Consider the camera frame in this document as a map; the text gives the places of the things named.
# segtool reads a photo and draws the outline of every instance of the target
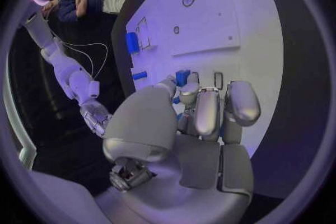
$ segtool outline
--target blue object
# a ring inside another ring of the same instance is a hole
[[[178,114],[178,120],[182,117],[183,113]]]
[[[141,72],[141,73],[133,74],[132,77],[133,77],[134,80],[139,80],[140,78],[147,77],[147,72],[144,71],[144,72]]]
[[[190,70],[180,70],[176,72],[176,81],[179,87],[186,85],[186,79],[191,74]]]
[[[138,37],[135,32],[128,32],[126,34],[126,43],[129,54],[133,54],[140,51]]]
[[[180,97],[175,97],[172,102],[177,105],[180,102]]]

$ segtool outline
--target dark blue shirt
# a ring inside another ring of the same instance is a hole
[[[61,22],[77,21],[76,0],[60,0],[58,19]],[[102,0],[87,0],[87,13],[98,13],[102,11]]]

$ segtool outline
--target person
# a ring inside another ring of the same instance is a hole
[[[44,17],[51,11],[57,11],[61,22],[77,21],[90,13],[118,14],[125,0],[52,0],[42,8]]]

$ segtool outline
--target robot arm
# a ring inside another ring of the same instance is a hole
[[[86,124],[99,137],[103,137],[111,115],[95,100],[99,96],[99,82],[93,80],[75,59],[64,53],[62,41],[52,36],[41,12],[33,14],[24,26],[40,47],[43,58],[54,67],[56,79],[65,94],[78,101]]]

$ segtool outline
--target person's hand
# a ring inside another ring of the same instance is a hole
[[[58,4],[58,0],[52,0],[42,8],[43,17],[47,17],[51,10]]]

